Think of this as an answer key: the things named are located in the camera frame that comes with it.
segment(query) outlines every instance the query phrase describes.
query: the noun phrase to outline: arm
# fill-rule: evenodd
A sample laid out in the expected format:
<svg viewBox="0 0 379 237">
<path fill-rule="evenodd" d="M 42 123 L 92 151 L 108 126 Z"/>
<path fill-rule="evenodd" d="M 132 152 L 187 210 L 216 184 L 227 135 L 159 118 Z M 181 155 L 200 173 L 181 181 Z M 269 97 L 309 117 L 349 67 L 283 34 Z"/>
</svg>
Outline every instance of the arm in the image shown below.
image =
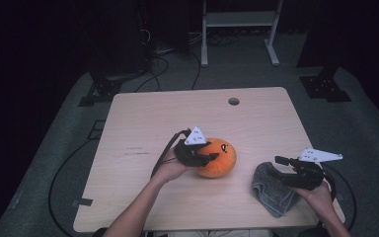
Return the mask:
<svg viewBox="0 0 379 237">
<path fill-rule="evenodd" d="M 140 235 L 146 218 L 162 187 L 189 169 L 174 158 L 175 153 L 171 149 L 164 158 L 166 162 L 160 166 L 136 199 L 116 218 L 104 234 L 104 237 Z"/>
<path fill-rule="evenodd" d="M 329 234 L 333 237 L 350 237 L 351 235 L 342 224 L 335 212 L 328 184 L 322 184 L 313 191 L 291 188 L 302 196 L 313 208 L 318 218 L 325 224 Z"/>
</svg>

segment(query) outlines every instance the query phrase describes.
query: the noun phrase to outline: table hole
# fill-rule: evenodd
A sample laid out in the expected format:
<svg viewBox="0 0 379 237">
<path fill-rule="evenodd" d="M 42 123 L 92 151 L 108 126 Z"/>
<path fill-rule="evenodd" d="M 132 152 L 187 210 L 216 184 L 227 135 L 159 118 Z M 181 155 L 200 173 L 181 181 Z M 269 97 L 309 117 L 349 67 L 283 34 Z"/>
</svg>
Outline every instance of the table hole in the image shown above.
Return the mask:
<svg viewBox="0 0 379 237">
<path fill-rule="evenodd" d="M 239 103 L 241 103 L 241 102 L 237 98 L 230 98 L 229 99 L 229 104 L 232 106 L 237 106 L 237 105 L 239 105 Z"/>
</svg>

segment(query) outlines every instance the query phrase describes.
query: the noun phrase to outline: table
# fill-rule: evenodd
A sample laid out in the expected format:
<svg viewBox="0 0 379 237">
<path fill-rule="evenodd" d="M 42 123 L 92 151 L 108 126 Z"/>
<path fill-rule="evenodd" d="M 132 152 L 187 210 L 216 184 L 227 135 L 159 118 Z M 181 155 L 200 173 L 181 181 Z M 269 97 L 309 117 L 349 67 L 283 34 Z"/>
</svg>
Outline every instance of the table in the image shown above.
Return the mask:
<svg viewBox="0 0 379 237">
<path fill-rule="evenodd" d="M 271 26 L 269 39 L 265 39 L 266 51 L 273 66 L 279 65 L 279 60 L 273 49 L 273 40 L 278 26 L 283 0 L 278 0 L 275 11 L 262 12 L 207 12 L 207 0 L 202 7 L 202 43 L 201 65 L 208 66 L 207 28 L 211 27 L 262 27 Z"/>
<path fill-rule="evenodd" d="M 83 199 L 92 204 L 79 206 L 74 229 L 93 232 L 109 226 L 149 181 L 172 136 L 196 125 L 206 137 L 225 139 L 235 147 L 236 166 L 219 179 L 187 172 L 166 184 L 145 230 L 317 223 L 304 200 L 285 216 L 274 218 L 253 196 L 251 181 L 259 164 L 273 162 L 276 155 L 298 157 L 312 146 L 285 89 L 248 88 L 116 95 L 83 193 Z M 289 167 L 274 166 L 292 172 Z M 335 207 L 344 220 L 337 201 Z"/>
</svg>

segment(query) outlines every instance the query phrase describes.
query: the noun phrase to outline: plush pumpkin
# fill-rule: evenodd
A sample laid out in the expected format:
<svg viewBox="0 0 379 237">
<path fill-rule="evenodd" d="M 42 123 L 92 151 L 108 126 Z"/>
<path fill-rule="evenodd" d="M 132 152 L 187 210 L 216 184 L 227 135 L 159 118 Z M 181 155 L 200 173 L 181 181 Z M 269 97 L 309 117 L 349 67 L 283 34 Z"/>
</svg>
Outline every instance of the plush pumpkin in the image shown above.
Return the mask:
<svg viewBox="0 0 379 237">
<path fill-rule="evenodd" d="M 217 153 L 218 156 L 211 160 L 205 167 L 197 168 L 198 173 L 207 178 L 218 178 L 227 175 L 236 164 L 236 151 L 233 146 L 220 138 L 207 138 L 211 144 L 199 149 L 196 153 L 209 155 Z"/>
</svg>

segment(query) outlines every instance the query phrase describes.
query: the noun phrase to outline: gray cloth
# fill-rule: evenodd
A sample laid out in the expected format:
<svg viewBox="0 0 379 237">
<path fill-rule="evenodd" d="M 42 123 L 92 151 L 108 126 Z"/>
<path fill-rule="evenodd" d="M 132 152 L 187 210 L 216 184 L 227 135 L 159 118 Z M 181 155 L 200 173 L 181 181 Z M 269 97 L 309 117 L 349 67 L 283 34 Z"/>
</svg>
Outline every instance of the gray cloth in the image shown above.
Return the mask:
<svg viewBox="0 0 379 237">
<path fill-rule="evenodd" d="M 298 194 L 269 172 L 277 171 L 270 162 L 260 164 L 252 180 L 252 190 L 258 201 L 274 216 L 281 217 L 299 200 Z"/>
</svg>

